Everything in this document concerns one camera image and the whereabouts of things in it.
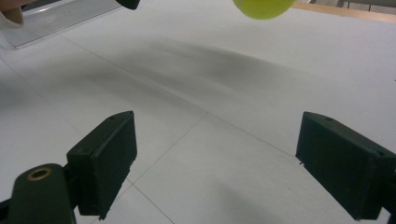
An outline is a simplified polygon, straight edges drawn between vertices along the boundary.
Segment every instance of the yellow-green round object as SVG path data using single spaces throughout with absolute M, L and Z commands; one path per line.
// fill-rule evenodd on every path
M 287 11 L 295 0 L 233 0 L 235 5 L 248 17 L 268 20 Z

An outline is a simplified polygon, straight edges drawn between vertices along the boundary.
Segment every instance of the tennis ball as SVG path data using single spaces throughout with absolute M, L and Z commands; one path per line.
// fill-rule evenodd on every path
M 248 17 L 268 20 L 279 16 L 293 5 L 295 0 L 233 0 Z

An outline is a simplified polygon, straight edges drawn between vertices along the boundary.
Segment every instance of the wooden edge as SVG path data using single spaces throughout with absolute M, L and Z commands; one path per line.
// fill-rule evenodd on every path
M 293 8 L 327 13 L 338 16 L 346 16 L 346 17 L 354 17 L 360 19 L 366 19 L 371 21 L 385 21 L 396 23 L 396 15 L 384 14 L 378 12 L 370 12 L 370 11 L 360 11 L 355 9 L 348 9 L 342 7 L 328 7 L 316 4 L 308 4 L 304 2 L 295 2 Z

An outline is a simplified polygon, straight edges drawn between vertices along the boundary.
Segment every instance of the white tabletop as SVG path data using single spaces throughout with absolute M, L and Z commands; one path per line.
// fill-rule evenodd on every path
M 253 21 L 231 2 L 146 0 L 2 48 L 0 200 L 133 110 L 138 157 L 105 223 L 354 223 L 294 158 L 301 118 L 396 152 L 395 37 L 392 23 L 300 9 Z

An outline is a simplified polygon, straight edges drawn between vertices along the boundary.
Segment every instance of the clear plastic tray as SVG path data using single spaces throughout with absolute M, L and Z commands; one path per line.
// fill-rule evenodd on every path
M 1 33 L 11 47 L 19 49 L 46 35 L 118 7 L 120 4 L 115 0 L 61 0 L 23 11 L 22 28 L 6 29 Z

